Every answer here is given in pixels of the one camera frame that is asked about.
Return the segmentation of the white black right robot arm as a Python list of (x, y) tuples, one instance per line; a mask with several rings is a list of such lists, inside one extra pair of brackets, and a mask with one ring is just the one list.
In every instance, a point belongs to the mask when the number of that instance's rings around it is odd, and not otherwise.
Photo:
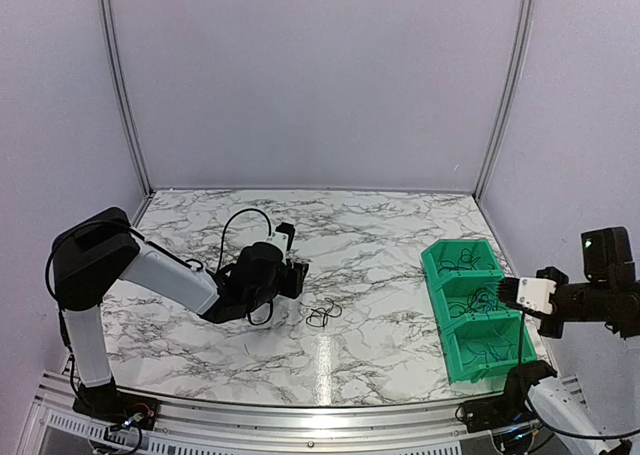
[(533, 277), (505, 277), (496, 294), (521, 312), (517, 365), (509, 373), (517, 385), (501, 394), (495, 413), (515, 423), (529, 412), (576, 454), (631, 454), (637, 428), (606, 434), (591, 423), (570, 397), (560, 393), (557, 371), (546, 362), (523, 361), (526, 319), (539, 321), (542, 338), (559, 340), (567, 324), (599, 323), (623, 340), (639, 335), (639, 280), (628, 230), (613, 226), (581, 234), (585, 280), (573, 283), (555, 266)]

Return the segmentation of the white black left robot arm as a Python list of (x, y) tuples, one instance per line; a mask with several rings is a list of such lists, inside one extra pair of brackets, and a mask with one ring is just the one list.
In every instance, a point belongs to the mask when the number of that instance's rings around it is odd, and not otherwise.
[(289, 223), (269, 226), (265, 240), (242, 248), (235, 261), (210, 269), (144, 237), (118, 207), (60, 234), (52, 243), (44, 279), (79, 374), (77, 400), (106, 420), (119, 419), (126, 411), (126, 398), (108, 361), (101, 317), (104, 296), (116, 281), (143, 287), (212, 324), (251, 320), (276, 298), (301, 295), (309, 266), (291, 258), (294, 237)]

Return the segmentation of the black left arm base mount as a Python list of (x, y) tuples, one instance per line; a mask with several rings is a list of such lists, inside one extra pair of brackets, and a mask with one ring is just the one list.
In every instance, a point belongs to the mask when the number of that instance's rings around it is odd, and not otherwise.
[(105, 385), (87, 388), (80, 383), (74, 389), (75, 400), (73, 410), (112, 424), (122, 424), (126, 420), (140, 414), (142, 419), (136, 425), (143, 430), (154, 428), (159, 401), (156, 398), (121, 391), (115, 380)]

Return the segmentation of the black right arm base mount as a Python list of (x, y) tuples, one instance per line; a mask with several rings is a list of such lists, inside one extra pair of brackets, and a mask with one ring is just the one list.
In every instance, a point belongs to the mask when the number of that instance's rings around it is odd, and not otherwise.
[(534, 420), (534, 414), (526, 407), (526, 390), (556, 376), (557, 371), (543, 360), (517, 365), (509, 370), (501, 394), (462, 402), (455, 418), (466, 426), (468, 433)]

